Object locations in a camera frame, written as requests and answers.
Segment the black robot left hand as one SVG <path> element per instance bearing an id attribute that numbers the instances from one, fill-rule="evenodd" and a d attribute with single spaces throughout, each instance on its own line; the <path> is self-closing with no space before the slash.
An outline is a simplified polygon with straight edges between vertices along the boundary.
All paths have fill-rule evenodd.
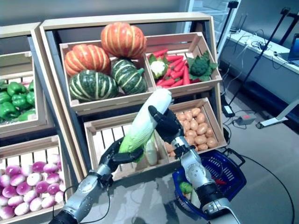
<path id="1" fill-rule="evenodd" d="M 120 146 L 123 137 L 111 144 L 104 152 L 99 161 L 97 173 L 100 175 L 110 175 L 117 170 L 121 164 L 131 163 L 136 161 L 143 155 L 143 148 L 139 147 L 133 152 L 120 153 Z"/>

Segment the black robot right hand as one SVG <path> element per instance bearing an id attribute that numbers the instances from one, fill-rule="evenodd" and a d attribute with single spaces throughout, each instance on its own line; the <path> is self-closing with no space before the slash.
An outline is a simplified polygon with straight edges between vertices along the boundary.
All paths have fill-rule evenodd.
<path id="1" fill-rule="evenodd" d="M 177 137 L 184 135 L 183 127 L 172 110 L 167 108 L 162 114 L 150 105 L 148 111 L 157 122 L 156 131 L 165 142 L 171 144 Z"/>

